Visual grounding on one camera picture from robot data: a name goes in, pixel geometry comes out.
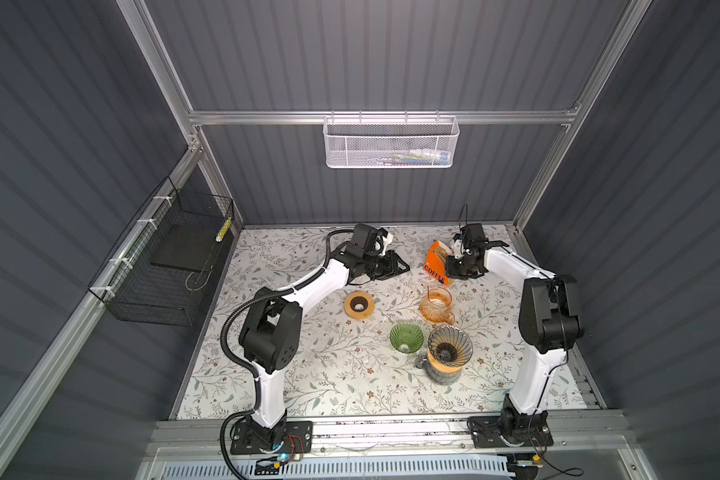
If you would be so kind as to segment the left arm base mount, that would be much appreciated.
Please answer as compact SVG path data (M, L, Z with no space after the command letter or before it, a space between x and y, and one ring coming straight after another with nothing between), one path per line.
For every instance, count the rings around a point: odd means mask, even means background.
M229 434L233 455L309 453L314 424L310 421L283 420L265 428L250 418L237 421Z

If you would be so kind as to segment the grey glass dripper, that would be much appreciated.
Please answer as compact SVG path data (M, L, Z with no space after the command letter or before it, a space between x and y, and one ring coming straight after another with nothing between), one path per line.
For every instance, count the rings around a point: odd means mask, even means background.
M473 343L469 335L452 325L433 329L427 340L428 354L440 365L461 368L473 355Z

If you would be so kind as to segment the grey glass carafe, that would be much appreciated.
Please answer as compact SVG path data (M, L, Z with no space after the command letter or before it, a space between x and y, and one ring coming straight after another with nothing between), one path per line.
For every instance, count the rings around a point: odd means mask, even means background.
M461 370L449 373L437 370L424 355L419 355L416 358L414 366L423 370L433 382L439 385L452 385L460 379L462 374Z

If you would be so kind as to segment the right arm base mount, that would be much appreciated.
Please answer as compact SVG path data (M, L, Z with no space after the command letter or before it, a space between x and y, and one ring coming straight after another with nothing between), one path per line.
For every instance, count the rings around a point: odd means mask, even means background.
M547 413L505 413L501 416L473 416L467 419L467 428L476 448L536 447L545 449L554 445L547 424Z

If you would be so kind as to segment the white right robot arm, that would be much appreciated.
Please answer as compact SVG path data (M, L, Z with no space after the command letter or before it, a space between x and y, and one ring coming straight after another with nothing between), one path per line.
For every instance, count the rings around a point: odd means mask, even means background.
M531 263L503 241L488 239L479 223L460 227L452 251L445 263L447 277L469 280L493 273L521 293L517 325L526 348L498 429L511 444L528 441L543 432L554 377L583 336L577 281Z

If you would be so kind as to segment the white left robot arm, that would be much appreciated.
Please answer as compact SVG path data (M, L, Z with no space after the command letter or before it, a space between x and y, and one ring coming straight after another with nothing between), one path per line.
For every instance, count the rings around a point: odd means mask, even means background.
M410 271L390 248L393 239L388 230L363 223L332 230L319 266L285 287L259 289L225 320L220 346L254 379L248 414L254 425L271 431L285 422L284 371L297 353L306 313L360 277L385 281Z

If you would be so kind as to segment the orange glass carafe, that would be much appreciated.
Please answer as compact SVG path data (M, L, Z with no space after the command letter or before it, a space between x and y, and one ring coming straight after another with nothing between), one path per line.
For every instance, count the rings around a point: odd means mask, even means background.
M420 303L419 312L430 323L454 325L456 320L452 301L452 296L446 288L429 287Z

